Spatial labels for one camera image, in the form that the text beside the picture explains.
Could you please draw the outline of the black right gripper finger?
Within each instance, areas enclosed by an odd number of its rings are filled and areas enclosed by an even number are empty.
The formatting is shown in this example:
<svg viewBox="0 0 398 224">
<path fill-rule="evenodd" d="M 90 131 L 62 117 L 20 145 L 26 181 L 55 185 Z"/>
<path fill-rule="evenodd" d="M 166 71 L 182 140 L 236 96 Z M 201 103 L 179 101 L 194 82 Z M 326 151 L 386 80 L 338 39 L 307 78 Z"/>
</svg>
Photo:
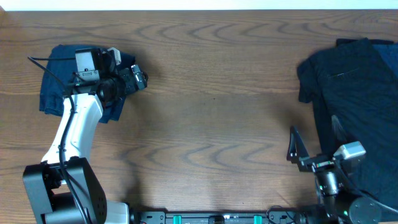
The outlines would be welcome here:
<svg viewBox="0 0 398 224">
<path fill-rule="evenodd" d="M 306 158 L 309 158 L 309 154 L 303 140 L 299 135 L 297 128 L 295 126 L 291 126 L 287 160 L 293 164 L 298 164 L 302 159 Z"/>
<path fill-rule="evenodd" d="M 331 116 L 331 127 L 337 146 L 349 143 L 349 136 L 345 131 L 337 115 Z"/>
</svg>

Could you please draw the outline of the dark blue shorts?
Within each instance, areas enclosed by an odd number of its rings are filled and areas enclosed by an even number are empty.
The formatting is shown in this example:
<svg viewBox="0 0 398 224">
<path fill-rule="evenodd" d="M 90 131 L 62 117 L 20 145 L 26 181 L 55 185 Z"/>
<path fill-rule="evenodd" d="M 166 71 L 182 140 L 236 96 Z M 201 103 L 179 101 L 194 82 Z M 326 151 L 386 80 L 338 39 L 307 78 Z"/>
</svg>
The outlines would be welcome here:
<svg viewBox="0 0 398 224">
<path fill-rule="evenodd" d="M 52 49 L 49 58 L 72 58 L 75 57 L 75 50 L 87 49 L 87 48 L 109 48 L 99 47 L 94 45 L 58 45 Z M 118 70 L 127 68 L 135 62 L 135 56 L 121 51 L 121 64 L 117 66 Z M 65 60 L 65 61 L 49 61 L 46 68 L 53 72 L 57 78 L 59 78 L 63 84 L 68 84 L 73 79 L 73 72 L 77 72 L 76 61 Z M 49 73 L 44 72 L 42 78 L 42 85 L 40 89 L 40 102 L 39 110 L 45 114 L 52 114 L 55 116 L 63 115 L 63 87 L 51 76 Z M 120 100 L 114 103 L 108 103 L 103 112 L 103 116 L 99 120 L 100 123 L 108 123 L 109 120 L 118 121 L 122 113 L 124 101 L 126 97 L 122 97 Z"/>
</svg>

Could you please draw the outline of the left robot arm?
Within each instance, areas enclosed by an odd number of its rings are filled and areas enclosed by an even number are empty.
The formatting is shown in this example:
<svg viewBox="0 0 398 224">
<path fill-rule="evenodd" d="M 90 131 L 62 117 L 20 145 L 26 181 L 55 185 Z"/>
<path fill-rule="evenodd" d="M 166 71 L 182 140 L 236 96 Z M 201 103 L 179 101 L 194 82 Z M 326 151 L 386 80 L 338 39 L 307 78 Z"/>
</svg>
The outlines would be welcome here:
<svg viewBox="0 0 398 224">
<path fill-rule="evenodd" d="M 41 162 L 25 167 L 22 180 L 37 223 L 129 223 L 128 204 L 107 200 L 90 154 L 103 103 L 147 87 L 137 65 L 92 80 L 79 72 L 65 85 L 64 112 Z"/>
</svg>

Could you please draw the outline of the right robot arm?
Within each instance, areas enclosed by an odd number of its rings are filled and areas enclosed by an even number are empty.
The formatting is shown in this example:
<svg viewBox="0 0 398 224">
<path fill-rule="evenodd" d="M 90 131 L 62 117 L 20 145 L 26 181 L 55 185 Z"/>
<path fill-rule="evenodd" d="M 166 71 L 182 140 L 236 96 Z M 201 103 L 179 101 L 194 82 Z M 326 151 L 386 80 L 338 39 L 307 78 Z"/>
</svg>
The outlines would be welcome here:
<svg viewBox="0 0 398 224">
<path fill-rule="evenodd" d="M 332 154 L 310 157 L 295 126 L 290 127 L 287 160 L 300 172 L 315 176 L 318 203 L 295 212 L 294 223 L 379 223 L 379 202 L 358 189 L 348 178 L 366 151 L 359 141 L 348 139 L 341 126 L 336 137 L 340 147 Z"/>
</svg>

